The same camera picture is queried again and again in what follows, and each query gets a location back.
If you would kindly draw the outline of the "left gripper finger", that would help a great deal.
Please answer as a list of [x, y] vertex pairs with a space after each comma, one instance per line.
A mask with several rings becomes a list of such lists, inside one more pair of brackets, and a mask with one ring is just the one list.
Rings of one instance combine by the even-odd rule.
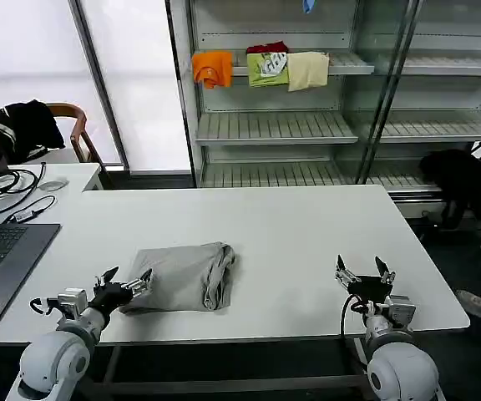
[[115, 266], [111, 269], [108, 269], [101, 276], [95, 277], [94, 289], [103, 289], [106, 284], [111, 282], [118, 270], [119, 267]]
[[150, 283], [153, 280], [153, 270], [148, 269], [140, 277], [135, 278], [129, 282], [123, 283], [121, 287], [131, 292], [133, 297], [138, 297], [149, 289]]

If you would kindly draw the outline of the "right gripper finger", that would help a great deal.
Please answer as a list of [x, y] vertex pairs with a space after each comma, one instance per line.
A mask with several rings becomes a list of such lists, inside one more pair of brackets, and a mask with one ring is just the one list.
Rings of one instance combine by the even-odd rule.
[[342, 287], [349, 287], [352, 283], [360, 282], [360, 278], [346, 268], [341, 255], [337, 256], [335, 278]]
[[392, 285], [395, 279], [395, 272], [391, 272], [387, 264], [378, 256], [375, 257], [375, 264], [381, 277], [381, 282], [384, 284]]

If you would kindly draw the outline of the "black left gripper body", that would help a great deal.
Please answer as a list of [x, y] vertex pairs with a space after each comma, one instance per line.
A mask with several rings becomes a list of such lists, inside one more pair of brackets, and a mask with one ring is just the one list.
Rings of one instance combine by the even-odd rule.
[[99, 312], [104, 322], [110, 321], [110, 315], [115, 309], [128, 304], [133, 299], [132, 291], [118, 282], [96, 284], [93, 292], [94, 297], [89, 301], [89, 307]]

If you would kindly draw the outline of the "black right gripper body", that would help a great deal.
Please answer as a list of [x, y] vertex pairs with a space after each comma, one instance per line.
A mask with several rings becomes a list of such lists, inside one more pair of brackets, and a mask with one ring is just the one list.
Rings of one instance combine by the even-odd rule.
[[391, 283], [382, 282], [381, 277], [357, 276], [357, 280], [347, 285], [347, 292], [362, 302], [384, 303], [392, 292]]

